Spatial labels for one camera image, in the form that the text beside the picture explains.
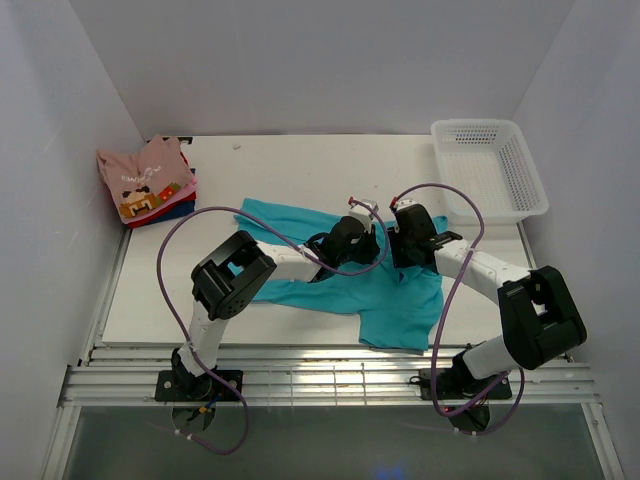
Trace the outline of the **teal t-shirt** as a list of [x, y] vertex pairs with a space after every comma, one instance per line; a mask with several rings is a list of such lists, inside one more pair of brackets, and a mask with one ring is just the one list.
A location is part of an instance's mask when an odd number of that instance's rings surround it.
[[[329, 232], [339, 215], [245, 198], [241, 209], [274, 227], [296, 244]], [[279, 237], [241, 215], [238, 230], [259, 241], [285, 245]], [[395, 268], [389, 253], [382, 264], [363, 275], [336, 275], [318, 283], [269, 280], [254, 300], [289, 307], [358, 314], [359, 341], [379, 348], [427, 350], [431, 329], [440, 319], [442, 276], [419, 266]]]

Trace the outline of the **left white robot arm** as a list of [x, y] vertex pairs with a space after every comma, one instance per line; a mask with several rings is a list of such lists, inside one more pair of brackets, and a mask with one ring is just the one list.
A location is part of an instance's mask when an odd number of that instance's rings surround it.
[[243, 312], [267, 282], [323, 282], [346, 263], [374, 264], [379, 252], [374, 215], [360, 206], [329, 232], [301, 245], [265, 243], [246, 230], [234, 233], [192, 270], [189, 338], [172, 354], [173, 384], [189, 399], [210, 392], [213, 379], [207, 370], [217, 366], [229, 320]]

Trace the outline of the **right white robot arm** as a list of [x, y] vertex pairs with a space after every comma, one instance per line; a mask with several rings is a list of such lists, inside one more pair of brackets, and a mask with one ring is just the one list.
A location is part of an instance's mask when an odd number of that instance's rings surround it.
[[497, 375], [535, 370], [585, 343], [587, 330], [564, 277], [554, 267], [530, 269], [481, 252], [461, 235], [436, 231], [426, 208], [412, 201], [391, 207], [394, 265], [419, 266], [454, 280], [494, 303], [501, 334], [457, 354], [435, 375], [437, 393], [474, 397]]

